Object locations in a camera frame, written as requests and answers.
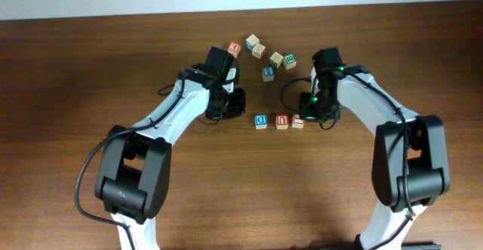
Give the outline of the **white wooden block red side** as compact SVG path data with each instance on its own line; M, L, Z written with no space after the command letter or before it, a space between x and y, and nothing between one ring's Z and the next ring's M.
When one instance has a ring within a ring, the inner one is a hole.
M299 128L302 129L305 125L305 120L301 118L301 116L298 113L293 114L292 116L292 124L291 126L293 128Z

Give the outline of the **blue letter D block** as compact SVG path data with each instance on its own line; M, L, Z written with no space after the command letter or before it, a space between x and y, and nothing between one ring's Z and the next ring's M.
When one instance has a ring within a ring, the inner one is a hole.
M267 128L267 125L268 125L267 115L260 114L255 116L256 129L265 129Z

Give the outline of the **red letter U block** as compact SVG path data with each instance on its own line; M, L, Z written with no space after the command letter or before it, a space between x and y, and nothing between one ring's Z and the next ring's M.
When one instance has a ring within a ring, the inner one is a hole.
M278 114L275 120L275 126L277 129L288 129L289 117L286 114Z

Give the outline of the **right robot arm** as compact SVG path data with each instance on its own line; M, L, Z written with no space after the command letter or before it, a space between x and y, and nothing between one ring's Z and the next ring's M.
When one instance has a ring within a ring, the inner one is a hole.
M384 91L361 65L346 65L337 48L312 56L311 90L300 95L303 120L337 123L348 109L374 136L371 181L377 204L350 249L404 249L413 222L451 185L445 127Z

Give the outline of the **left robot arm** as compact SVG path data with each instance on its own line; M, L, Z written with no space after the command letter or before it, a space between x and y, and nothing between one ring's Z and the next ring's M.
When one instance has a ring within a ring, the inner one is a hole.
M95 196L118 227L123 249L157 249L155 217L169 188L174 144L200 115L213 122L245 111L240 68L211 47L205 62L181 69L171 93L130 128L114 126L103 148Z

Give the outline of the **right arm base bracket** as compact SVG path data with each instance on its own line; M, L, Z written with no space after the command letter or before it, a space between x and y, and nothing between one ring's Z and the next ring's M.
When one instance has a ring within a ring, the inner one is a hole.
M435 243L403 245L401 250L442 250L442 245Z

